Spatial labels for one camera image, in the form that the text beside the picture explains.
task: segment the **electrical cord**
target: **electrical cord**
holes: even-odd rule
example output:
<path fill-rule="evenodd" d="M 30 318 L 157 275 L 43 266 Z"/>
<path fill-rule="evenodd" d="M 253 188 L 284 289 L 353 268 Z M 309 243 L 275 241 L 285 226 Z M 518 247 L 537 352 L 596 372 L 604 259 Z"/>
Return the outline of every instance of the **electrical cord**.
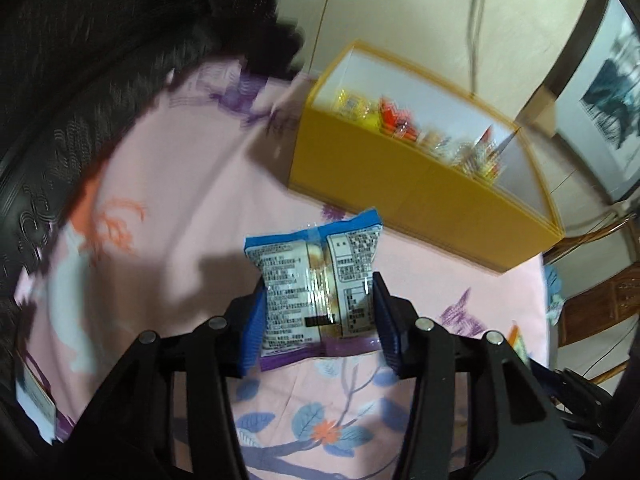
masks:
<path fill-rule="evenodd" d="M 629 334 L 631 334 L 631 333 L 633 332 L 633 330 L 635 330 L 635 329 L 636 329 L 636 327 L 638 326 L 638 322 L 639 322 L 639 321 L 640 321 L 640 320 L 636 320 L 636 322 L 635 322 L 635 323 L 634 323 L 634 325 L 631 327 L 631 329 L 629 329 L 629 332 L 627 332 L 627 333 L 622 337 L 622 339 L 621 339 L 620 341 L 618 341 L 615 345 L 613 345 L 613 346 L 609 349 L 609 351 L 608 351 L 606 354 L 604 354 L 600 359 L 598 359 L 596 362 L 594 362 L 594 364 L 592 364 L 592 365 L 588 368 L 588 370 L 587 370 L 585 373 L 583 373 L 583 374 L 582 374 L 582 376 L 584 377 L 586 374 L 588 374 L 588 373 L 591 371 L 591 369 L 592 369 L 596 364 L 598 364 L 598 363 L 599 363 L 600 361 L 602 361 L 606 356 L 608 356 L 611 352 L 613 352 L 613 351 L 617 348 L 617 346 L 618 346 L 618 345 L 620 345 L 620 343 L 622 343 L 622 342 L 626 339 L 626 337 L 627 337 Z"/>
<path fill-rule="evenodd" d="M 486 0 L 471 0 L 468 27 L 466 30 L 466 42 L 469 49 L 471 65 L 471 94 L 474 96 L 478 93 L 478 52 L 485 6 Z"/>

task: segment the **metal screw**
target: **metal screw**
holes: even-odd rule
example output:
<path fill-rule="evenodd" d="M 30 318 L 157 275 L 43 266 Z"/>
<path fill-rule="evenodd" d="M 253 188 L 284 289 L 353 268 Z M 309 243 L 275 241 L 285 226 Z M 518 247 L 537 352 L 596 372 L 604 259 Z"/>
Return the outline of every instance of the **metal screw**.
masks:
<path fill-rule="evenodd" d="M 148 345 L 156 340 L 156 333 L 153 330 L 145 330 L 142 334 L 138 336 L 138 341 L 140 341 L 143 345 Z"/>
<path fill-rule="evenodd" d="M 486 333 L 486 340 L 492 345 L 500 345 L 504 341 L 504 336 L 500 332 L 491 330 L 491 332 Z"/>
<path fill-rule="evenodd" d="M 209 328 L 213 330 L 222 330 L 226 328 L 226 319 L 222 316 L 216 316 L 209 319 Z"/>
<path fill-rule="evenodd" d="M 429 319 L 428 317 L 419 317 L 415 320 L 415 327 L 423 332 L 429 332 L 433 330 L 435 326 L 436 324 L 433 322 L 433 319 Z"/>

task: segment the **snack packet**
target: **snack packet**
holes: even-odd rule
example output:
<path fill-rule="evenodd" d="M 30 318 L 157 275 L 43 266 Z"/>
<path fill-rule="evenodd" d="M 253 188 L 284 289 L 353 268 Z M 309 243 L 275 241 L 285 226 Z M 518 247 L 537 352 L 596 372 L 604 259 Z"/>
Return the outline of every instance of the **snack packet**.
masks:
<path fill-rule="evenodd" d="M 244 253 L 267 288 L 260 367 L 380 348 L 372 262 L 382 232 L 375 210 L 288 235 L 247 238 Z"/>

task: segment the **framed picture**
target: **framed picture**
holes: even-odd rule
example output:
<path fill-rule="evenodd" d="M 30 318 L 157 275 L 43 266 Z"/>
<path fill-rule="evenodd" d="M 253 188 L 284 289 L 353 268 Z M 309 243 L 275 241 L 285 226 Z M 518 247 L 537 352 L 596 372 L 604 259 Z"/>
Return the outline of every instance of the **framed picture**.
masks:
<path fill-rule="evenodd" d="M 640 180 L 640 39 L 619 0 L 609 0 L 556 115 L 558 133 L 610 200 L 623 199 Z"/>

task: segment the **orange flower print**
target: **orange flower print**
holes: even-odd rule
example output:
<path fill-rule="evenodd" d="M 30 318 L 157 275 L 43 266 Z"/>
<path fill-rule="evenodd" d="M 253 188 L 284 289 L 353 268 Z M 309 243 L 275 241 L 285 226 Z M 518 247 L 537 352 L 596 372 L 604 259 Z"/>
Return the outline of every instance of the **orange flower print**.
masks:
<path fill-rule="evenodd" d="M 322 444 L 335 444 L 340 440 L 340 428 L 335 425 L 335 420 L 323 420 L 314 426 L 311 439 L 319 440 Z"/>
<path fill-rule="evenodd" d="M 94 215 L 94 225 L 86 237 L 83 247 L 92 250 L 92 261 L 98 262 L 104 256 L 104 244 L 111 243 L 126 254 L 135 255 L 133 236 L 127 223 L 116 216 L 117 211 L 128 210 L 135 213 L 140 221 L 145 220 L 145 208 L 140 203 L 124 198 L 112 198 L 105 202 Z"/>

